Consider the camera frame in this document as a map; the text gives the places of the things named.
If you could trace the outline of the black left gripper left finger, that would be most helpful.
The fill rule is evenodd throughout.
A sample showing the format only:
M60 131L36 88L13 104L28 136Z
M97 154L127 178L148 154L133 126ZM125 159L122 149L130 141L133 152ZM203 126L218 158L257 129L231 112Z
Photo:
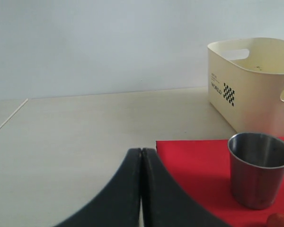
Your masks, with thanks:
M142 150L127 151L107 185L58 227L137 227L140 215Z

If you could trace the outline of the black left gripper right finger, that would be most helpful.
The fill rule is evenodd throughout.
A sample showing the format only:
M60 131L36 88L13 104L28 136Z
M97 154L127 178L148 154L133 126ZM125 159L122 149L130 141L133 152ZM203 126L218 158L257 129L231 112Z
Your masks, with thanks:
M228 227L174 180L153 148L142 149L141 199L145 227Z

